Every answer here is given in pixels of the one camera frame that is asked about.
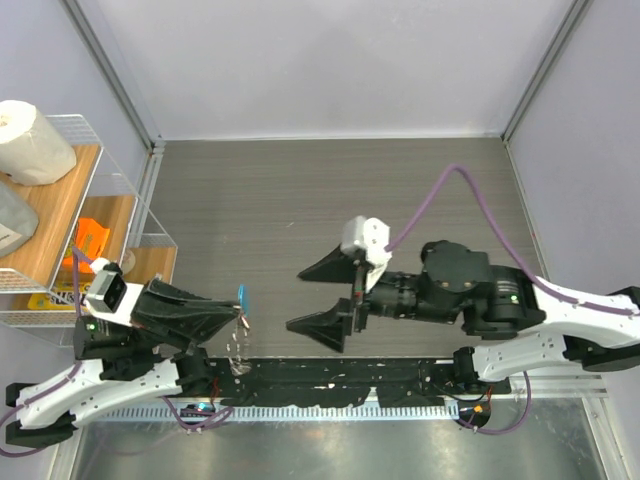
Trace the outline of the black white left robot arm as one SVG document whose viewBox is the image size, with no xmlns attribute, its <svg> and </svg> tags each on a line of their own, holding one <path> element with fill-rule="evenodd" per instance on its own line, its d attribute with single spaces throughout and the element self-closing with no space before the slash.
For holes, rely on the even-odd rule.
<svg viewBox="0 0 640 480">
<path fill-rule="evenodd" d="M 39 384 L 7 386 L 1 423 L 19 455 L 64 442 L 103 415 L 159 397 L 200 398 L 214 375 L 203 345 L 244 313 L 244 299 L 212 300 L 153 279 L 120 282 L 115 300 L 85 299 L 74 364 Z"/>
</svg>

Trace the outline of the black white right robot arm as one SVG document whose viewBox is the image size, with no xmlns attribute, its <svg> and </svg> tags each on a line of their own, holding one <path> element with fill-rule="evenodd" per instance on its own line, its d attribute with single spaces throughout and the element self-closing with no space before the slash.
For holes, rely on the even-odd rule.
<svg viewBox="0 0 640 480">
<path fill-rule="evenodd" d="M 521 268 L 493 265 L 485 252 L 454 242 L 426 243 L 418 273 L 375 273 L 363 250 L 335 248 L 301 271 L 308 282 L 348 284 L 329 310 L 287 322 L 289 331 L 343 352 L 370 316 L 452 325 L 485 346 L 453 354 L 455 387 L 473 394 L 514 373 L 578 363 L 587 372 L 639 364 L 639 290 L 609 295 L 562 288 Z"/>
</svg>

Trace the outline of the blue key tag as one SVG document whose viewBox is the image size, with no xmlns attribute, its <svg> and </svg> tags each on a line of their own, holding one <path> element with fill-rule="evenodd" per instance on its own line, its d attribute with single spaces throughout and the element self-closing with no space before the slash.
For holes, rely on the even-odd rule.
<svg viewBox="0 0 640 480">
<path fill-rule="evenodd" d="M 249 312 L 249 293 L 246 285 L 241 284 L 237 290 L 237 300 L 245 313 Z"/>
</svg>

